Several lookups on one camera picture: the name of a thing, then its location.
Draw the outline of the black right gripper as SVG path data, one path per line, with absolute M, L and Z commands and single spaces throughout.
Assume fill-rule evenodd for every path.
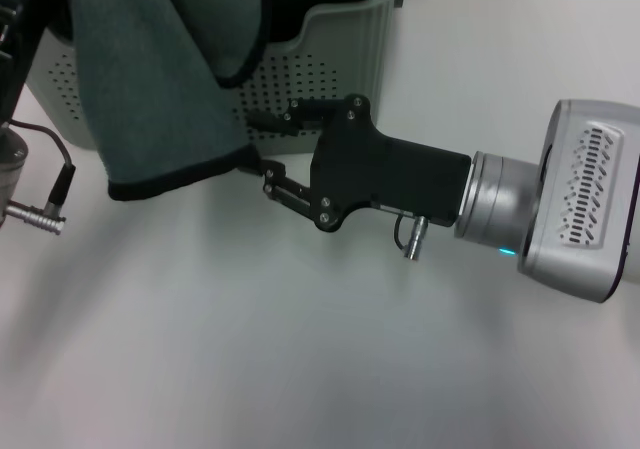
M 444 227 L 458 217 L 471 157 L 383 134 L 361 95 L 291 99 L 280 115 L 250 111 L 246 124 L 293 137 L 308 125 L 322 131 L 310 186 L 291 179 L 286 166 L 275 160 L 258 158 L 239 166 L 263 179 L 270 200 L 313 220 L 322 231 L 337 231 L 348 215 L 366 208 L 393 209 Z

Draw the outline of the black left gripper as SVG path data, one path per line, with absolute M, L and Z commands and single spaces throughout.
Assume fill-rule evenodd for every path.
M 70 0 L 1 0 L 1 122 L 15 111 L 44 32 L 73 41 Z

